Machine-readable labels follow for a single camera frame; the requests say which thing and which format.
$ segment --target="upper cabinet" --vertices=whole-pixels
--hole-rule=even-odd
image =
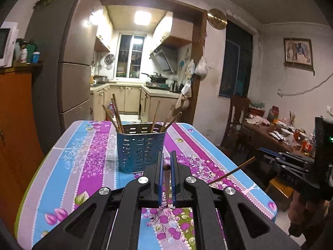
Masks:
[[[109,18],[108,10],[106,6],[103,6],[103,17],[101,18],[96,36],[100,41],[110,50],[111,47],[111,36],[113,32],[113,26]]]
[[[162,43],[173,49],[178,49],[192,42],[193,23],[173,17],[172,12],[167,12],[157,25],[153,34],[151,51]]]

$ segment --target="white microwave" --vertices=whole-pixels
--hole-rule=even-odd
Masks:
[[[17,22],[5,21],[2,24],[0,28],[0,68],[12,66],[18,32]]]

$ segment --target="framed picture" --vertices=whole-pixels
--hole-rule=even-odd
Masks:
[[[313,69],[311,39],[284,38],[284,62]]]

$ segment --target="window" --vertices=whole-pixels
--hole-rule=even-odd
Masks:
[[[253,37],[228,20],[219,96],[247,96],[252,67]]]
[[[116,77],[139,78],[144,36],[120,35]]]

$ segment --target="floral tablecloth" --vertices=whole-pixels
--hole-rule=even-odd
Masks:
[[[48,153],[22,200],[15,223],[16,238],[30,250],[69,213],[100,187],[124,187],[141,176],[118,170],[117,136],[108,121],[76,121]],[[174,123],[164,140],[164,160],[176,150],[179,163],[206,182],[222,176],[236,165],[193,126]],[[213,187],[233,186],[274,220],[275,203],[242,171]],[[193,214],[190,208],[166,206],[142,209],[138,249],[195,249]]]

